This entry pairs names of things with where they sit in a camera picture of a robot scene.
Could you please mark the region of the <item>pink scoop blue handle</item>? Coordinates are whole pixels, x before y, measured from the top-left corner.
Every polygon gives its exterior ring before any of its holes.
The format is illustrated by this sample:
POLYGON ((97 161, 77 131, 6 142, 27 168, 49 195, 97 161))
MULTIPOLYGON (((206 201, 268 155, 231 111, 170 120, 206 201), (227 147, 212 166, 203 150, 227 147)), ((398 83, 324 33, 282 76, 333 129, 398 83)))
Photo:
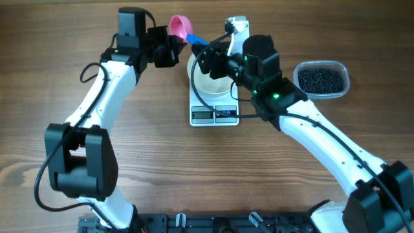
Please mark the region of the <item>pink scoop blue handle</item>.
POLYGON ((178 36, 185 43, 207 45, 208 42, 193 33, 193 27, 190 19, 183 15, 173 16, 169 22, 169 31, 171 35, 178 36))

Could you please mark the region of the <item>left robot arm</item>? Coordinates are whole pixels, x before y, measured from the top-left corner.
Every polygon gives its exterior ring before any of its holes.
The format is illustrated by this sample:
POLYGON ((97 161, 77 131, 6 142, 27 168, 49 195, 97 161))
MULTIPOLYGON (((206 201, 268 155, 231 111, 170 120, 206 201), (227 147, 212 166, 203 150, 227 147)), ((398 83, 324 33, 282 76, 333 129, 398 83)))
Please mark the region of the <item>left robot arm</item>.
POLYGON ((89 78, 92 85, 83 102, 64 123, 45 131, 47 156, 40 172, 48 173, 53 190, 90 208, 104 232, 148 231, 136 206, 117 188, 118 163, 109 134, 147 65, 173 67, 185 46, 165 26, 147 27, 149 18, 143 8, 119 9, 118 32, 94 64, 98 72, 89 78))

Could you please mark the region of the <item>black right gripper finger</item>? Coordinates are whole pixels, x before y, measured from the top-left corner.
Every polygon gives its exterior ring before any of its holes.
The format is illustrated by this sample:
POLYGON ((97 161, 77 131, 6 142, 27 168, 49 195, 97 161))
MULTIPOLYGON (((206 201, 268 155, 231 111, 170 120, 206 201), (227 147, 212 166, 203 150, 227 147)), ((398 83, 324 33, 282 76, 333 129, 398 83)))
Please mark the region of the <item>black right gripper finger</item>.
POLYGON ((211 71, 211 65, 213 63, 213 59, 214 59, 214 52, 212 54, 212 56, 210 57, 200 57, 198 59, 198 64, 200 67, 200 70, 203 74, 208 74, 211 71))
POLYGON ((200 57, 210 57, 213 54, 211 45, 193 44, 191 46, 191 51, 195 56, 200 57))

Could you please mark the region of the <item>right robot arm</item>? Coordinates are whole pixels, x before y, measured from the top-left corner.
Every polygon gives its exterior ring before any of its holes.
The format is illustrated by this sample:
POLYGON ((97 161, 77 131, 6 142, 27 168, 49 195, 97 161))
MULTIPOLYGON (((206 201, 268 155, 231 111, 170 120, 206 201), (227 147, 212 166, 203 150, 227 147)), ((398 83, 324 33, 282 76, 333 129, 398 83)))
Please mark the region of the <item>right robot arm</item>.
POLYGON ((402 162, 386 164, 330 123, 307 95, 283 76, 272 38, 251 36, 229 53, 224 37, 195 43, 193 68, 231 78, 252 94, 255 117, 298 141, 334 176, 345 203, 327 201, 310 215, 319 232, 412 231, 413 176, 402 162))

